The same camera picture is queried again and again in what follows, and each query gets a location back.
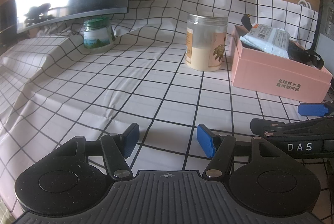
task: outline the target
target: glass jar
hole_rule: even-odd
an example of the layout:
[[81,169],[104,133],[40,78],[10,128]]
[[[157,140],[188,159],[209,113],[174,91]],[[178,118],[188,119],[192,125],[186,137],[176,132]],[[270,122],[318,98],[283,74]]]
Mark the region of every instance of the glass jar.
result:
[[84,22],[83,45],[88,49],[96,49],[112,45],[115,36],[107,17],[89,19]]
[[199,71],[218,70],[223,61],[227,27],[227,15],[188,13],[186,64]]

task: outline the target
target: jar label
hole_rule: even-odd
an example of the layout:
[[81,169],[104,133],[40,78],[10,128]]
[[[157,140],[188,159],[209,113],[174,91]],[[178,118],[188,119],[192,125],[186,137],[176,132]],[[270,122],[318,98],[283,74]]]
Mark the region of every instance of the jar label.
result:
[[224,33],[213,33],[212,43],[211,43],[211,54],[209,57],[209,67],[220,66],[222,59],[224,57],[226,41],[226,32]]
[[85,48],[99,48],[109,45],[111,42],[111,27],[83,32],[83,44]]
[[186,61],[191,63],[191,52],[192,52],[192,33],[193,30],[187,27],[187,38],[186,38]]

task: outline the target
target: label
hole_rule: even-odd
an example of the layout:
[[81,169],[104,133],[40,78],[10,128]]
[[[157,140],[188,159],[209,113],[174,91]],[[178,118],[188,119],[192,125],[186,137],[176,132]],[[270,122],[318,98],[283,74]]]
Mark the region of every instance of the label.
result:
[[249,34],[256,36],[257,38],[261,38],[265,41],[268,40],[271,33],[273,31],[272,27],[263,25],[263,24],[256,24],[254,27],[250,30]]
[[98,30],[83,32],[83,44],[85,48],[99,48],[109,45],[111,39],[111,27],[104,27]]
[[213,33],[208,67],[220,66],[224,57],[226,32]]
[[282,79],[279,79],[277,81],[276,86],[284,88],[284,89],[290,89],[290,90],[295,91],[295,92],[299,92],[299,90],[302,87],[299,83],[296,83],[296,82],[293,82],[293,81],[288,81],[288,80],[282,80]]
[[278,142],[276,146],[285,153],[320,153],[322,151],[323,141]]
[[275,41],[273,44],[282,49],[287,49],[287,44],[289,42],[288,34],[284,31],[277,30]]
[[192,34],[193,30],[187,27],[187,38],[186,38],[186,61],[191,63],[191,52],[192,52]]

